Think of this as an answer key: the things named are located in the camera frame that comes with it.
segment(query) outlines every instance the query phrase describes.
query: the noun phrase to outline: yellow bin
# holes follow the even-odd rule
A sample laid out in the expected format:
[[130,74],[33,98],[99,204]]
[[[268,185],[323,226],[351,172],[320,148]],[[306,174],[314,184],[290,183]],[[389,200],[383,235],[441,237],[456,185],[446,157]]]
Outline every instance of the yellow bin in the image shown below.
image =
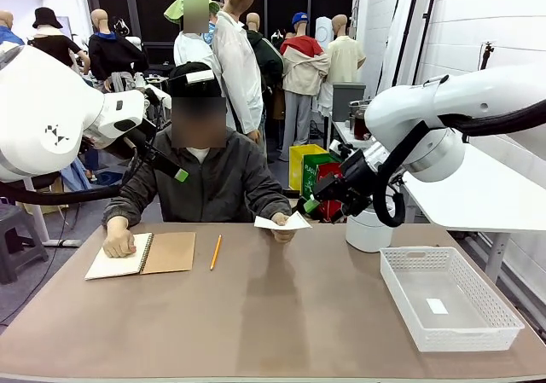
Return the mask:
[[304,146],[292,146],[290,148],[290,188],[301,191],[301,169],[304,161],[304,155],[327,153],[324,148],[316,144],[306,144]]

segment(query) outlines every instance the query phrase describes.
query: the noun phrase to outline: black jacket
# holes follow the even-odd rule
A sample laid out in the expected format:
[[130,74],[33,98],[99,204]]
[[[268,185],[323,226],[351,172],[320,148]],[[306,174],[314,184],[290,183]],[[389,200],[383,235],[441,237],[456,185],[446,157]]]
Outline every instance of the black jacket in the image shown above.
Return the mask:
[[203,164],[185,148],[171,146],[171,127],[160,132],[154,146],[189,175],[180,183],[143,164],[104,211],[103,223],[123,216],[129,225],[140,222],[142,211],[160,197],[165,222],[250,223],[254,215],[291,215],[282,187],[267,167],[258,146],[246,136],[227,130],[225,148],[211,148]]
[[115,39],[92,35],[89,39],[91,71],[97,80],[106,80],[114,72],[144,72],[148,69],[146,55],[134,44],[116,33]]
[[282,81],[282,56],[260,32],[247,30],[248,42],[253,47],[259,71],[269,87]]

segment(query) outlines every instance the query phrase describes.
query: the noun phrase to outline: mannequin hand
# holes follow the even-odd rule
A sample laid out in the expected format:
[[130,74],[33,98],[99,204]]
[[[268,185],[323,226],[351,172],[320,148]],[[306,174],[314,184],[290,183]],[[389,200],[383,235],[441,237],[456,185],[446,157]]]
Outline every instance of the mannequin hand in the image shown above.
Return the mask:
[[112,80],[109,78],[104,81],[104,90],[112,93]]
[[[287,223],[288,217],[284,215],[282,212],[276,212],[273,217],[271,217],[271,221],[276,223],[277,225],[284,225]],[[273,233],[273,236],[275,236],[275,241],[279,242],[280,244],[286,244],[287,242],[290,242],[294,235],[296,235],[295,230],[288,230],[288,231],[278,231],[275,229],[272,229],[271,232]]]
[[256,144],[259,144],[259,142],[261,140],[261,136],[260,136],[258,130],[254,130],[254,131],[251,131],[251,132],[247,133],[247,137],[250,138]]
[[108,220],[102,249],[109,258],[123,258],[136,251],[135,238],[127,229],[128,226],[129,222],[125,217],[112,217]]

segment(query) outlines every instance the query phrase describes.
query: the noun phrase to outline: gray plastic stool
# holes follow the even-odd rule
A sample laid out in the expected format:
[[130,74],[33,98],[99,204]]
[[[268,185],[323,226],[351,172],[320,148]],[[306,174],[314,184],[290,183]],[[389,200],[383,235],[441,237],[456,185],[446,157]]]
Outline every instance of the gray plastic stool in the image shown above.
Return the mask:
[[[17,224],[22,224],[31,235],[32,248],[24,252],[17,253],[12,258],[8,252],[8,244],[6,243],[6,232],[14,229]],[[32,261],[35,258],[41,258],[44,261],[48,260],[48,253],[45,251],[44,245],[40,241],[38,232],[34,229],[30,215],[26,213],[20,206],[12,206],[10,204],[0,204],[0,283],[11,283],[17,281],[15,270]]]

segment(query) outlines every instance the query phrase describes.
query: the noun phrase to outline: white plastic basket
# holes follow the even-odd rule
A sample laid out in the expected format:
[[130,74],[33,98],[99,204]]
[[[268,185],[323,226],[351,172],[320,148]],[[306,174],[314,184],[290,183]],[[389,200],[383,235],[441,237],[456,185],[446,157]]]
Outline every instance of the white plastic basket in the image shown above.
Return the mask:
[[381,275],[419,351],[506,351],[524,327],[455,248],[380,253]]

